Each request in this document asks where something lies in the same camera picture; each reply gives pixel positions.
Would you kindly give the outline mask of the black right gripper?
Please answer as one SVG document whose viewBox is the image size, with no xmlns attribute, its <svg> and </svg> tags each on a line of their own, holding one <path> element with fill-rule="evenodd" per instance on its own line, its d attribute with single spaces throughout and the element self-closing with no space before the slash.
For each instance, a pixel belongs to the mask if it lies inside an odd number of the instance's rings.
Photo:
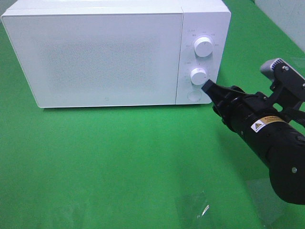
<svg viewBox="0 0 305 229">
<path fill-rule="evenodd" d="M 207 80 L 201 89 L 214 102 L 213 111 L 241 138 L 269 138 L 292 127 L 273 107 L 265 107 L 263 93 L 247 94 L 237 86 L 222 87 Z"/>
</svg>

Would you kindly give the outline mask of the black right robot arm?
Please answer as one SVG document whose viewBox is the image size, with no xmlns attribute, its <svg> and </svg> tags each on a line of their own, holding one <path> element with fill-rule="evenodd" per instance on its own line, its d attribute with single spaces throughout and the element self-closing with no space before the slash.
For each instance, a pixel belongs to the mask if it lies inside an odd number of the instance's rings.
<svg viewBox="0 0 305 229">
<path fill-rule="evenodd" d="M 295 130 L 264 94 L 246 94 L 237 86 L 208 80 L 202 90 L 222 122 L 268 167 L 274 192 L 285 202 L 305 203 L 305 137 Z"/>
</svg>

